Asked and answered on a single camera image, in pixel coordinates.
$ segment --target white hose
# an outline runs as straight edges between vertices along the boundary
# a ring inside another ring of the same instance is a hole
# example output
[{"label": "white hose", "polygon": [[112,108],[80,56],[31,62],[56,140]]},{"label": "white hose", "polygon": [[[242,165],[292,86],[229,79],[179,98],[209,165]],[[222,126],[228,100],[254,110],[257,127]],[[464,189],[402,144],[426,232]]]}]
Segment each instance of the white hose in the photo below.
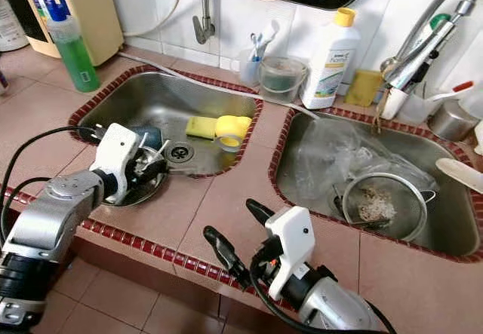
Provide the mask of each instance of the white hose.
[{"label": "white hose", "polygon": [[142,57],[135,57],[134,55],[130,55],[130,54],[122,53],[122,52],[119,52],[118,55],[120,57],[127,57],[128,59],[138,61],[140,63],[149,64],[151,66],[154,66],[155,68],[158,68],[160,70],[163,70],[164,72],[167,72],[167,73],[169,73],[173,76],[176,76],[177,78],[182,78],[182,79],[189,81],[193,84],[201,85],[202,87],[208,87],[210,89],[218,90],[218,91],[221,91],[221,92],[224,92],[224,93],[239,95],[240,97],[260,99],[260,100],[264,100],[264,101],[269,102],[269,103],[278,104],[280,106],[287,106],[288,108],[292,108],[294,110],[297,110],[298,112],[301,112],[305,115],[308,115],[312,119],[320,119],[320,117],[317,114],[315,114],[314,112],[311,112],[308,109],[305,109],[302,106],[298,106],[298,105],[293,104],[293,103],[284,103],[284,102],[281,102],[281,101],[278,101],[278,100],[273,100],[273,99],[263,97],[263,96],[257,95],[257,94],[244,93],[242,91],[237,91],[237,90],[232,90],[232,89],[228,89],[228,88],[225,88],[225,87],[217,87],[216,85],[210,85],[210,84],[202,83],[202,82],[197,81],[195,79],[188,78],[187,76],[180,74],[179,72],[175,72],[174,70],[166,68],[162,65],[156,64],[156,63],[149,61],[147,59],[143,59]]},{"label": "white hose", "polygon": [[144,34],[147,34],[148,32],[151,32],[152,30],[156,30],[157,28],[159,28],[163,23],[165,23],[171,17],[171,15],[173,14],[174,10],[176,10],[176,7],[178,6],[178,3],[179,2],[180,2],[180,0],[176,0],[174,2],[173,8],[171,9],[171,11],[169,11],[169,14],[163,20],[160,20],[160,21],[156,22],[156,24],[153,27],[150,27],[150,28],[148,28],[148,29],[146,29],[144,31],[137,31],[137,32],[125,32],[125,31],[123,31],[122,32],[122,35],[124,35],[125,37],[129,38],[131,36],[144,35]]}]

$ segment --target drain strainer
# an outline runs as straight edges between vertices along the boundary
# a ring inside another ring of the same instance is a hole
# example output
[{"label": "drain strainer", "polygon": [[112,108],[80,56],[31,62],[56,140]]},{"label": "drain strainer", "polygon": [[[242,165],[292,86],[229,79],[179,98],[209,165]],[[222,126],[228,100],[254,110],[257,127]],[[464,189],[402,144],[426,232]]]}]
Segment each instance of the drain strainer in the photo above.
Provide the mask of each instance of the drain strainer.
[{"label": "drain strainer", "polygon": [[185,163],[193,158],[195,150],[186,142],[176,142],[168,145],[165,151],[165,158],[171,163]]}]

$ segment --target plastic bag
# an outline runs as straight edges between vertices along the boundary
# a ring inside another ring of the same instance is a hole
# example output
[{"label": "plastic bag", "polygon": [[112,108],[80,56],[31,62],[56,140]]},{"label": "plastic bag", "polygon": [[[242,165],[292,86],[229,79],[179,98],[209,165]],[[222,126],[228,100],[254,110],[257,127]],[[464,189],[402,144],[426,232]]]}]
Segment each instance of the plastic bag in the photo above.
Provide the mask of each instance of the plastic bag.
[{"label": "plastic bag", "polygon": [[329,118],[312,121],[307,127],[294,169],[297,193],[304,200],[333,196],[333,185],[340,187],[373,172],[394,173],[419,190],[438,191],[432,176],[392,153],[369,133]]}]

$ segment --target double sink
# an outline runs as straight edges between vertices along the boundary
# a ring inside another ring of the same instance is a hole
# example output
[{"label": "double sink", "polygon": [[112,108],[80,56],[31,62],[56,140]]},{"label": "double sink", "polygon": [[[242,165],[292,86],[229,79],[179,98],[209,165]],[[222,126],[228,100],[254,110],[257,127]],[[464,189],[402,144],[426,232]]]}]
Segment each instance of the double sink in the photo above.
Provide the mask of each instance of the double sink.
[{"label": "double sink", "polygon": [[[165,152],[172,167],[188,174],[209,175],[231,167],[235,163],[235,154],[223,151],[209,140],[187,136],[185,128],[188,119],[193,115],[212,118],[243,115],[253,118],[256,107],[255,101],[249,97],[227,94],[161,72],[144,72],[117,87],[79,124],[92,127],[116,122],[127,127],[157,127],[162,130],[163,138],[172,142],[170,149]],[[333,115],[323,116],[344,119]],[[276,184],[294,204],[330,216],[330,212],[320,208],[326,204],[327,198],[321,198],[320,202],[308,202],[297,196],[293,165],[297,154],[300,154],[300,141],[310,121],[311,118],[303,114],[294,116],[279,162]],[[370,129],[368,124],[348,121],[359,129]],[[440,186],[437,198],[428,204],[424,230],[413,243],[452,256],[475,252],[480,238],[469,191],[435,167],[437,159],[452,158],[452,154],[427,138],[394,130],[383,129],[378,140],[392,152],[398,152],[431,174]]]}]

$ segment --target dish soap bottle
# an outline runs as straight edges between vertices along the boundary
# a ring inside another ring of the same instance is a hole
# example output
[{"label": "dish soap bottle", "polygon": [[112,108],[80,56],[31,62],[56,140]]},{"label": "dish soap bottle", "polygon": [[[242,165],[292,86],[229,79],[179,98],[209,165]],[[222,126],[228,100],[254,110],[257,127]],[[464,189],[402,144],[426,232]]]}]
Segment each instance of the dish soap bottle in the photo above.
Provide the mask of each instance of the dish soap bottle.
[{"label": "dish soap bottle", "polygon": [[85,93],[96,90],[100,86],[99,78],[85,49],[77,22],[74,17],[66,14],[66,9],[62,5],[54,1],[48,1],[47,8],[51,15],[47,21],[48,31],[75,88]]},{"label": "dish soap bottle", "polygon": [[306,108],[334,104],[337,88],[361,40],[358,30],[352,27],[354,16],[354,10],[339,8],[334,22],[322,29],[322,43],[309,62],[310,75],[301,94]]}]

